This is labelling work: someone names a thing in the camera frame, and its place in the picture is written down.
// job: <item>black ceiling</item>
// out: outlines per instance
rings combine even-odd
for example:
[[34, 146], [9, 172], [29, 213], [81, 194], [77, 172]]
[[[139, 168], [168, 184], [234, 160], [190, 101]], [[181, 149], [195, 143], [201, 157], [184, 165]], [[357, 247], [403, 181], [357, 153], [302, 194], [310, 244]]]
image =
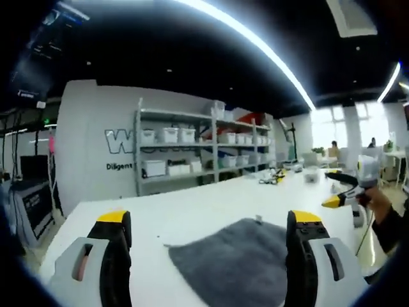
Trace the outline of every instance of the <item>black ceiling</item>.
[[[378, 36], [341, 38], [325, 0], [207, 2], [261, 37], [316, 106], [378, 98], [396, 65]], [[218, 99], [276, 117], [308, 112], [277, 65], [222, 22], [172, 0], [118, 3], [73, 4], [91, 19], [59, 37], [66, 47], [58, 65], [42, 65], [44, 78], [54, 83], [49, 97], [60, 96], [71, 79], [97, 79]], [[403, 97], [395, 86], [386, 101]]]

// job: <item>white table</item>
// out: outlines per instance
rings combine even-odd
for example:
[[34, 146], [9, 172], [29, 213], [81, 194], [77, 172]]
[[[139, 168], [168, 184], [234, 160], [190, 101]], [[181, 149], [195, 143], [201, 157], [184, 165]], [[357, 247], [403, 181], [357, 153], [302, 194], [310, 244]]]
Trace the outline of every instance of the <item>white table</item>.
[[399, 183], [399, 178], [401, 178], [402, 160], [406, 158], [406, 152], [404, 150], [396, 150], [393, 152], [385, 152], [385, 155], [399, 160], [399, 169], [397, 171], [397, 179], [396, 179], [396, 187], [397, 187]]
[[130, 211], [132, 248], [130, 295], [134, 306], [206, 306], [172, 264], [164, 244], [186, 244], [245, 217], [261, 215], [286, 226], [290, 209], [306, 210], [323, 220], [331, 237], [353, 252], [357, 240], [351, 207], [328, 209], [331, 179], [306, 184], [302, 173], [288, 173], [279, 185], [259, 184], [261, 173], [166, 194], [80, 203], [55, 236], [40, 268], [43, 282], [54, 274], [56, 258], [77, 238], [88, 235], [96, 219], [110, 210]]
[[320, 164], [320, 165], [326, 165], [326, 166], [330, 166], [330, 164], [332, 164], [332, 163], [335, 163], [335, 162], [337, 162], [338, 161], [338, 158], [337, 157], [320, 157], [319, 159], [318, 159], [318, 163]]

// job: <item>window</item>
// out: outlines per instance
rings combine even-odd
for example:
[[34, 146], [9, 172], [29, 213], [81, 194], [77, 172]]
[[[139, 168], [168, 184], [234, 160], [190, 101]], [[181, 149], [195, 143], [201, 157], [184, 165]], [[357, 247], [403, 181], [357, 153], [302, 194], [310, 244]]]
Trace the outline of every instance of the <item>window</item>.
[[355, 104], [359, 117], [361, 145], [367, 147], [372, 138], [377, 146], [383, 146], [389, 139], [389, 124], [382, 103], [361, 102]]
[[346, 125], [342, 106], [319, 109], [311, 112], [313, 147], [331, 147], [337, 141], [338, 147], [347, 147]]

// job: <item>plastic bin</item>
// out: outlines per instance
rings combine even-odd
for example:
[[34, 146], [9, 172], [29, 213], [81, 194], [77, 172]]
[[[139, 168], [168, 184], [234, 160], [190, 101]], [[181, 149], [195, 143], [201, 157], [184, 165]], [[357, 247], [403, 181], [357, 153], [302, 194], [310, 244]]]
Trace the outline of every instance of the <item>plastic bin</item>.
[[195, 129], [179, 128], [179, 143], [195, 143]]
[[163, 160], [146, 160], [142, 162], [142, 168], [147, 177], [166, 175], [166, 161]]
[[202, 171], [203, 171], [202, 163], [200, 161], [190, 162], [190, 172], [191, 173], [201, 173]]
[[221, 144], [236, 144], [236, 134], [234, 132], [226, 132], [219, 136]]
[[224, 110], [224, 120], [227, 120], [228, 122], [233, 122], [235, 120], [233, 112]]
[[244, 145], [245, 144], [245, 133], [236, 133], [236, 144]]
[[263, 140], [263, 136], [256, 136], [256, 141], [257, 141], [257, 146], [261, 146], [261, 145], [264, 145], [263, 144], [263, 142], [264, 142], [264, 140]]
[[213, 116], [215, 115], [216, 119], [223, 120], [224, 119], [224, 108], [226, 104], [219, 100], [214, 100], [207, 103], [204, 107], [204, 114]]
[[237, 156], [225, 156], [222, 158], [222, 164], [225, 168], [234, 168], [237, 164]]
[[253, 145], [253, 136], [250, 134], [245, 135], [245, 144], [246, 145]]
[[179, 165], [168, 165], [167, 166], [167, 174], [169, 176], [178, 176], [180, 175], [180, 167]]
[[177, 143], [179, 128], [161, 128], [159, 130], [158, 139], [161, 143]]
[[239, 155], [237, 156], [237, 166], [249, 165], [250, 155]]
[[141, 133], [141, 144], [154, 144], [156, 132], [152, 129], [144, 129]]
[[261, 156], [258, 153], [253, 153], [250, 155], [249, 162], [250, 164], [260, 164]]
[[190, 164], [182, 164], [182, 165], [179, 165], [179, 167], [180, 167], [181, 175], [190, 174]]

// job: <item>led light strip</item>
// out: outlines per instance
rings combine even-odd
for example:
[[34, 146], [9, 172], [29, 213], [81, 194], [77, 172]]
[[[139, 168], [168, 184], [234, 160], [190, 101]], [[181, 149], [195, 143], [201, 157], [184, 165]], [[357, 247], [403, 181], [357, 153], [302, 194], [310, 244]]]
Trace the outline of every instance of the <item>led light strip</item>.
[[399, 75], [400, 70], [401, 70], [401, 64], [398, 62], [396, 64], [395, 71], [392, 74], [392, 77], [390, 78], [388, 82], [388, 85], [386, 85], [386, 88], [383, 90], [382, 94], [379, 96], [377, 102], [382, 102], [385, 99], [386, 95], [388, 95], [390, 89], [392, 88], [392, 85], [394, 85], [396, 81], [397, 75]]
[[11, 136], [11, 135], [16, 134], [16, 133], [23, 133], [23, 132], [25, 132], [27, 130], [28, 129], [22, 129], [22, 130], [18, 130], [18, 131], [11, 131], [9, 133], [6, 133], [6, 136]]
[[192, 8], [195, 8], [203, 13], [212, 16], [213, 18], [223, 22], [227, 26], [233, 28], [241, 35], [246, 37], [250, 42], [252, 42], [256, 47], [264, 52], [280, 69], [287, 78], [294, 84], [295, 88], [304, 98], [305, 102], [309, 106], [311, 111], [314, 111], [316, 108], [309, 98], [307, 92], [302, 87], [300, 81], [295, 77], [293, 72], [288, 68], [288, 66], [282, 61], [282, 59], [276, 55], [276, 53], [257, 35], [255, 35], [251, 30], [247, 29], [243, 24], [239, 23], [236, 19], [232, 18], [230, 15], [218, 10], [214, 6], [202, 1], [202, 0], [173, 0], [179, 3], [186, 4]]

